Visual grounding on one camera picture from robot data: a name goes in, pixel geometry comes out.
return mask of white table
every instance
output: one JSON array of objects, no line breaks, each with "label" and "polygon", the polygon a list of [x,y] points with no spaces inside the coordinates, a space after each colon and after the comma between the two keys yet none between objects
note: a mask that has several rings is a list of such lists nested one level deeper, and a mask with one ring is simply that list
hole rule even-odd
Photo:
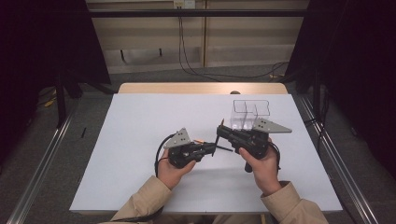
[{"label": "white table", "polygon": [[[223,85],[223,92],[238,91],[237,86],[233,86],[235,83],[217,84]],[[195,86],[197,90],[205,83],[200,85]],[[251,90],[249,84],[241,84],[241,87],[244,85]],[[262,83],[255,88],[268,90],[264,87]],[[154,175],[155,154],[166,136],[185,127],[192,139],[214,142],[220,121],[225,119],[225,125],[229,125],[233,100],[270,102],[269,119],[293,130],[292,133],[270,134],[281,152],[279,179],[292,181],[302,198],[317,203],[323,211],[342,210],[291,95],[172,93],[114,96],[70,210],[81,214],[118,211],[148,177]],[[224,139],[220,139],[219,144],[231,147]],[[174,195],[163,212],[266,212],[253,175],[246,173],[244,166],[245,161],[233,152],[218,149],[213,158],[205,156],[173,190]]]}]

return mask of transparent box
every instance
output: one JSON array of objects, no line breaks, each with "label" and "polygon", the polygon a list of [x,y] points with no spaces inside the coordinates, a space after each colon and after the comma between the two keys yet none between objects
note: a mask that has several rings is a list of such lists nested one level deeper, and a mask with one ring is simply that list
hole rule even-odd
[{"label": "transparent box", "polygon": [[266,100],[234,100],[231,127],[250,130],[257,118],[268,119],[269,116],[269,102]]}]

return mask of aluminum rail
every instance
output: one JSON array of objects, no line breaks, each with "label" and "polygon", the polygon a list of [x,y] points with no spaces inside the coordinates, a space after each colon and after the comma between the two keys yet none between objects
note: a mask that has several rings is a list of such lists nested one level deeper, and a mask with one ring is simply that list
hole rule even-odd
[{"label": "aluminum rail", "polygon": [[91,17],[91,18],[139,18],[139,17],[306,17],[326,11],[306,9],[89,9],[79,10],[37,10],[41,17]]},{"label": "aluminum rail", "polygon": [[[311,102],[308,100],[307,97],[302,97],[301,101],[304,105],[304,109],[306,110],[306,113],[308,114],[309,118],[313,119],[315,116],[314,113],[312,112],[313,106]],[[320,131],[323,130],[321,135],[321,142],[323,143],[326,152],[328,153],[330,159],[332,160],[332,163],[337,173],[340,175],[341,180],[343,181],[343,184],[346,187],[349,196],[352,198],[353,203],[358,209],[364,223],[366,224],[378,223],[378,220],[376,219],[375,214],[372,208],[370,207],[370,204],[368,203],[367,199],[364,197],[363,193],[361,192],[361,189],[358,187],[357,183],[355,182],[352,175],[348,171],[344,161],[342,160],[340,154],[337,151],[337,148],[332,142],[332,139],[330,138],[326,130],[323,128],[322,123],[315,122],[314,127],[318,135]]]},{"label": "aluminum rail", "polygon": [[35,196],[40,190],[47,171],[50,168],[53,158],[56,155],[58,147],[61,144],[64,135],[69,127],[70,121],[73,115],[76,113],[78,103],[79,100],[76,100],[73,103],[70,113],[66,117],[64,124],[60,128],[56,129],[55,134],[53,135],[52,140],[50,141],[49,146],[47,147],[47,150],[44,153],[43,158],[41,159],[41,162],[38,164],[38,167],[35,170],[35,174],[30,180],[24,193],[20,197],[16,207],[12,211],[12,214],[9,217],[7,224],[22,224],[26,219],[30,207],[35,200]]},{"label": "aluminum rail", "polygon": [[304,17],[305,9],[154,9],[115,10],[90,9],[93,18],[127,17]]}]

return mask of jacket sleeve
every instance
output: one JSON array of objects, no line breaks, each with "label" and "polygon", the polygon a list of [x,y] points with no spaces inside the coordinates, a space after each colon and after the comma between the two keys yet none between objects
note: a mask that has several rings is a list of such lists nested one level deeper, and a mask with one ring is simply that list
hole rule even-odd
[{"label": "jacket sleeve", "polygon": [[171,194],[172,191],[161,180],[151,176],[139,191],[132,195],[128,202],[111,218],[111,221],[151,215],[166,204]]},{"label": "jacket sleeve", "polygon": [[291,182],[274,194],[263,197],[262,202],[280,224],[328,223],[317,204],[301,199]]}]

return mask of hand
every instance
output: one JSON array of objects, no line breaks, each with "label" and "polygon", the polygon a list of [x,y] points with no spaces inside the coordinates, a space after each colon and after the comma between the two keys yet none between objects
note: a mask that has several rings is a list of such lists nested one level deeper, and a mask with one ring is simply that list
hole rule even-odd
[{"label": "hand", "polygon": [[272,147],[268,147],[267,155],[260,160],[254,158],[242,147],[239,148],[239,154],[251,166],[257,187],[262,190],[264,196],[269,196],[282,189],[277,180],[276,153]]},{"label": "hand", "polygon": [[172,190],[178,182],[180,182],[181,177],[192,170],[196,161],[191,161],[182,169],[177,169],[173,166],[168,160],[169,150],[166,149],[161,156],[161,159],[158,164],[158,178]]}]

